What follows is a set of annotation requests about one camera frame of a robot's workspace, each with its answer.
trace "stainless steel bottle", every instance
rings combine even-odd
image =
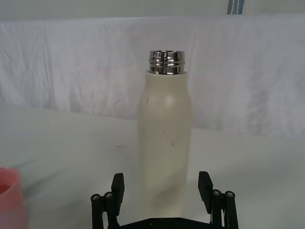
[[[183,212],[192,105],[184,52],[151,51],[138,109],[138,144],[144,216]]]

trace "bottle mouth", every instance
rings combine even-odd
[[[150,51],[150,73],[174,75],[184,73],[184,52],[182,51]]]

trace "pink cup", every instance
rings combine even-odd
[[[0,168],[0,228],[28,229],[20,173],[14,168]]]

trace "white tablecloth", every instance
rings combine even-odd
[[[139,216],[136,122],[0,105],[0,166],[16,167],[30,229],[90,229],[93,193],[110,190],[123,172],[119,222]],[[305,141],[194,129],[185,217],[208,222],[198,172],[236,193],[241,229],[304,228]]]

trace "white fabric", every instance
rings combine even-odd
[[[21,172],[29,229],[91,229],[90,196],[110,191],[118,172],[119,223],[142,219],[136,129],[134,120],[0,104],[0,167]],[[303,139],[193,129],[184,217],[209,222],[197,189],[203,170],[236,194],[240,229],[303,229],[304,149]]]
[[[149,50],[186,52],[195,126],[305,135],[305,15],[0,23],[0,101],[136,118]]]

